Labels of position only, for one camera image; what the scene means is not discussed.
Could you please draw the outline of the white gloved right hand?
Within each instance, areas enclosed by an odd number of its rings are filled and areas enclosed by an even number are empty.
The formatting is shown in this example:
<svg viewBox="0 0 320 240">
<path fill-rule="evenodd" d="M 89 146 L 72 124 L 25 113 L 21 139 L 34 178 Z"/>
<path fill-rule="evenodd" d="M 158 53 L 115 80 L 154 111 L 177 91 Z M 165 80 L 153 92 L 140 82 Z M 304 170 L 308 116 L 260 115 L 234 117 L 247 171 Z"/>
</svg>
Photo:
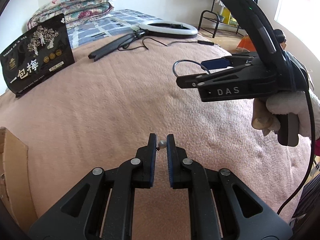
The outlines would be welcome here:
<svg viewBox="0 0 320 240">
<path fill-rule="evenodd" d="M 254 99 L 251 125 L 263 135 L 280 130 L 278 115 L 295 114 L 299 119 L 299 134 L 311 138 L 311 122 L 304 92 L 282 92 L 266 99 Z"/>
</svg>

